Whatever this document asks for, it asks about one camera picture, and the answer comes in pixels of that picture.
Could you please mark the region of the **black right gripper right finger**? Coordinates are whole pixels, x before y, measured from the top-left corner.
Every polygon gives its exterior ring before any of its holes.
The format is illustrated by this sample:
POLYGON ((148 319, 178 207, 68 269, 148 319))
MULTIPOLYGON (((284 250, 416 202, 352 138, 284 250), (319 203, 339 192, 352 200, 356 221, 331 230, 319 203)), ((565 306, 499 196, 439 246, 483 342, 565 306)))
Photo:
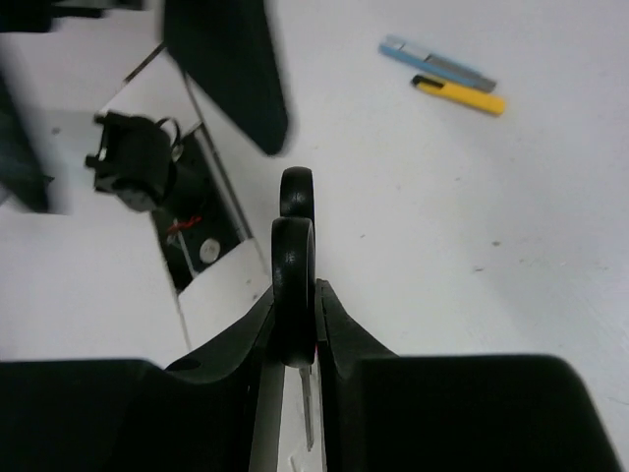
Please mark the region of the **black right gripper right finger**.
POLYGON ((550 355, 406 357, 314 296, 327 471, 618 471, 576 371, 550 355))

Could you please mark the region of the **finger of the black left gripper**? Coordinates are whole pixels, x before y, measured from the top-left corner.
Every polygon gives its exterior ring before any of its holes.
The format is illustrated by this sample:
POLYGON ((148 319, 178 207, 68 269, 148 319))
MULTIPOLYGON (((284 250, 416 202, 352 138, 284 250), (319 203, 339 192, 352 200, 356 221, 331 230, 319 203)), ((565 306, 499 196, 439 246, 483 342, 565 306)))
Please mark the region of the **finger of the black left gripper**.
POLYGON ((281 152, 289 112, 263 1, 166 1, 162 38, 247 138, 268 156, 281 152))
POLYGON ((29 139, 7 74, 1 69, 1 188, 29 211, 49 213, 51 181, 29 139))

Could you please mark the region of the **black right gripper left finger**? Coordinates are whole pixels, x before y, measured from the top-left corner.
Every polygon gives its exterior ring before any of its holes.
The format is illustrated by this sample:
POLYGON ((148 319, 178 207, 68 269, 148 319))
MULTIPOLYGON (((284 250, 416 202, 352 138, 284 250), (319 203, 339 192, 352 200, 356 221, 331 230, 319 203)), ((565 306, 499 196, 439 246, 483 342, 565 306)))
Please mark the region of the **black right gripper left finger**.
POLYGON ((146 360, 5 362, 5 471, 271 471, 272 296, 167 368, 146 360))

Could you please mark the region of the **black handled scissors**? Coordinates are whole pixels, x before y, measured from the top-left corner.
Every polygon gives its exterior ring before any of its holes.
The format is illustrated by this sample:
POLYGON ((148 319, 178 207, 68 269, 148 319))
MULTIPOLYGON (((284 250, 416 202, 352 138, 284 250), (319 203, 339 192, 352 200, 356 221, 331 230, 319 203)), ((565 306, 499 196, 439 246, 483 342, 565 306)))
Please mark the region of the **black handled scissors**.
POLYGON ((306 449, 315 443, 311 371, 315 361, 315 193, 312 171, 286 169, 280 182, 280 216, 271 225, 275 332, 282 363, 299 371, 306 449))

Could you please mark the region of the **light blue pen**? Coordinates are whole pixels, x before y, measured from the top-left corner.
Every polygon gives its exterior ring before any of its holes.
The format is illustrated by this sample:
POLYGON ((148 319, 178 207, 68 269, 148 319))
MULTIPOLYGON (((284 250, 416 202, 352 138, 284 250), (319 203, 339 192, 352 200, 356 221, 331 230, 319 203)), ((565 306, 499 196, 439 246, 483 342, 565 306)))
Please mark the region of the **light blue pen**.
POLYGON ((458 63, 429 48, 402 37, 387 35, 378 46, 379 52, 426 74, 485 93, 495 90, 497 82, 481 72, 458 63))

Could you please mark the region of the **yellow utility knife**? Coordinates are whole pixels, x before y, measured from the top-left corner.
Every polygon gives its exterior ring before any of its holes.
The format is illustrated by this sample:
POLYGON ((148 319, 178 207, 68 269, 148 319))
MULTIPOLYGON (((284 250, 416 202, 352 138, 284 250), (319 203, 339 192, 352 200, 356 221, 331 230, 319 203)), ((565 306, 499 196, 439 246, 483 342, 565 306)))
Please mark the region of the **yellow utility knife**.
POLYGON ((500 116, 506 109, 506 101, 497 95, 468 88, 456 83, 416 75, 411 85, 424 93, 455 102, 483 113, 500 116))

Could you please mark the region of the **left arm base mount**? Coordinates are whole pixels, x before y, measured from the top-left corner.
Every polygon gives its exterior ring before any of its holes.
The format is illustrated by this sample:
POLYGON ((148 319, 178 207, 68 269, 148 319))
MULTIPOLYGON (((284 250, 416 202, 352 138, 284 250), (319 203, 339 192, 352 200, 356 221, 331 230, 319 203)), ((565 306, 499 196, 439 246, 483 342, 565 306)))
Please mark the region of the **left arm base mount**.
POLYGON ((94 122, 100 143, 85 160, 93 189, 150 217, 176 291, 249 238, 203 122, 183 128, 173 117, 113 111, 94 122))

